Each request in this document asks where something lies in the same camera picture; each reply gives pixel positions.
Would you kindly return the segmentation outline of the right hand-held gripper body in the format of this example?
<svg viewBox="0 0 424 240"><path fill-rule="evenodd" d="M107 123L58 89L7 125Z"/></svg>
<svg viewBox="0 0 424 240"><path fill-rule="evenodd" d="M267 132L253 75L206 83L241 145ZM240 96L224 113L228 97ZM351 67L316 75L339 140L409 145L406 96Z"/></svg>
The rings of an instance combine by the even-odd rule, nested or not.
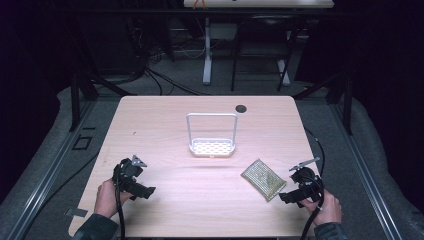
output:
<svg viewBox="0 0 424 240"><path fill-rule="evenodd" d="M315 157L290 168L290 171L293 171L291 179L298 184L297 190L301 193L301 200L310 198L313 202L317 202L321 198L322 181L311 168L308 168L309 164L318 160L319 157Z"/></svg>

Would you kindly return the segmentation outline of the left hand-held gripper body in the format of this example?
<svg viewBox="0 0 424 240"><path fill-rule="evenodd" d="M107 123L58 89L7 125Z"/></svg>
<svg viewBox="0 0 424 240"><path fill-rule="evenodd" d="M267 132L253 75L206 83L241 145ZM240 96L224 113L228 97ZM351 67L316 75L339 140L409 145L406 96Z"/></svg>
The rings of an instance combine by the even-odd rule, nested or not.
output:
<svg viewBox="0 0 424 240"><path fill-rule="evenodd" d="M143 194L146 187L136 181L143 172L143 167L146 167L146 164L136 155L131 159L125 158L115 166L112 180L121 192Z"/></svg>

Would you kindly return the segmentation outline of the person's right hand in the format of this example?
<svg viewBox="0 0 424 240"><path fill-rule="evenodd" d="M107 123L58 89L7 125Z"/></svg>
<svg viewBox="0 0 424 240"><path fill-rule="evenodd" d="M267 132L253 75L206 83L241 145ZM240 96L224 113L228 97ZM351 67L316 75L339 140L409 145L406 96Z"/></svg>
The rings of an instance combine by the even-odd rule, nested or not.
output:
<svg viewBox="0 0 424 240"><path fill-rule="evenodd" d="M318 211L313 220L315 226L329 222L342 222L342 207L339 200L329 191L325 190L323 193L324 201L321 206L317 202L304 200L304 208L312 214L315 210Z"/></svg>

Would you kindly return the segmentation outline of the person's left hand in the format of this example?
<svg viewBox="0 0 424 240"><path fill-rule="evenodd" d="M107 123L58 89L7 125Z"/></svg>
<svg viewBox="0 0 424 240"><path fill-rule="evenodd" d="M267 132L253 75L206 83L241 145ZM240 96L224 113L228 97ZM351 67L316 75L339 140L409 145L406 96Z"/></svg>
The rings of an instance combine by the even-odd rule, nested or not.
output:
<svg viewBox="0 0 424 240"><path fill-rule="evenodd" d="M115 185L111 179L98 187L94 213L106 218L111 218L117 213Z"/></svg>

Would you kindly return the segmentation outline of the yellow-green sponge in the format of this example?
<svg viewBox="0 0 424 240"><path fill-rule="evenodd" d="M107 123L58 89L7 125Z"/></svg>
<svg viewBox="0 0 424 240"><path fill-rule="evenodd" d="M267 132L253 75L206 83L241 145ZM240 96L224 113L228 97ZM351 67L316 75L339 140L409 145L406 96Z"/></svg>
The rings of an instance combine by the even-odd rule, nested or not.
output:
<svg viewBox="0 0 424 240"><path fill-rule="evenodd" d="M274 199L287 185L287 181L278 176L261 159L251 163L241 173L241 177L249 182L266 202Z"/></svg>

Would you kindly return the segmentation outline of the grey tape strip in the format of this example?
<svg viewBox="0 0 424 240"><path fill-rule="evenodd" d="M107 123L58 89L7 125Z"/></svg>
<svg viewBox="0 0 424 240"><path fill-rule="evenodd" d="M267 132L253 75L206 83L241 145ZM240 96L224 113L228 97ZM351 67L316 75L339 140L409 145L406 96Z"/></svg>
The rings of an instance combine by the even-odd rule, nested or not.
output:
<svg viewBox="0 0 424 240"><path fill-rule="evenodd" d="M79 209L79 208L69 208L66 212L65 215L66 216L70 216L70 217L82 217L84 218L87 215L88 211L84 210L84 209Z"/></svg>

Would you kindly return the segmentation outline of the white desk leg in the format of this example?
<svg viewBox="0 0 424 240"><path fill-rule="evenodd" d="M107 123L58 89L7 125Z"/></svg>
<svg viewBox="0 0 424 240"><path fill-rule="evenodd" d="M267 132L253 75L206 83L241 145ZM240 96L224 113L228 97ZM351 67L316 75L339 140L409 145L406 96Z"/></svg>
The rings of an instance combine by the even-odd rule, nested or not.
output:
<svg viewBox="0 0 424 240"><path fill-rule="evenodd" d="M204 59L202 82L204 85L209 85L211 83L212 56L211 56L210 21L208 18L205 19L204 39L205 39L205 59Z"/></svg>

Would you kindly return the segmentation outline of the black chair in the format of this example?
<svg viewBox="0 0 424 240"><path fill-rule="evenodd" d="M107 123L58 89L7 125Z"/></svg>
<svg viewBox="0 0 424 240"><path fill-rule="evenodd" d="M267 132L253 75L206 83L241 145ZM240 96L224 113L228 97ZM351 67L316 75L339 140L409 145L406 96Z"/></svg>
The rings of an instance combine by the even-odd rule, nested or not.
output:
<svg viewBox="0 0 424 240"><path fill-rule="evenodd" d="M256 15L240 22L232 50L231 90L238 77L253 81L259 75L274 75L280 91L304 21L293 16Z"/></svg>

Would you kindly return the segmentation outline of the white background desk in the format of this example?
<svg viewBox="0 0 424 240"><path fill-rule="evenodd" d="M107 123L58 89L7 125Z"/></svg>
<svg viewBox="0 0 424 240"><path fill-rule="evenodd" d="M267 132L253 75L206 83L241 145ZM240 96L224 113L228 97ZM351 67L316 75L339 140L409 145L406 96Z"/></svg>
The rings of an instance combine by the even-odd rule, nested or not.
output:
<svg viewBox="0 0 424 240"><path fill-rule="evenodd" d="M323 8L334 6L333 0L183 0L185 7L197 8Z"/></svg>

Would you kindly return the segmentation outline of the black metal frame stand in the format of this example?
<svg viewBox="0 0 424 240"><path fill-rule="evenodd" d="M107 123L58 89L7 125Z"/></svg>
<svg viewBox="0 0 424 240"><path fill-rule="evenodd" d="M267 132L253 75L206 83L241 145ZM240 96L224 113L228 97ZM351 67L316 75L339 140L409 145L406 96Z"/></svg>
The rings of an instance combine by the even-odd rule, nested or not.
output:
<svg viewBox="0 0 424 240"><path fill-rule="evenodd" d="M99 93L94 87L95 83L106 87L121 97L133 96L133 93L107 81L100 75L77 20L67 21L67 31L77 55L77 63L71 80L72 124L69 131L73 132L81 122L80 94L83 94L88 101L96 101L99 97Z"/></svg>
<svg viewBox="0 0 424 240"><path fill-rule="evenodd" d="M342 100L342 126L349 135L352 135L351 113L353 102L353 81L351 70L336 73L323 81L315 83L306 90L294 95L293 98L295 100L306 98L326 86L330 87L325 97L328 104L338 104L340 100Z"/></svg>

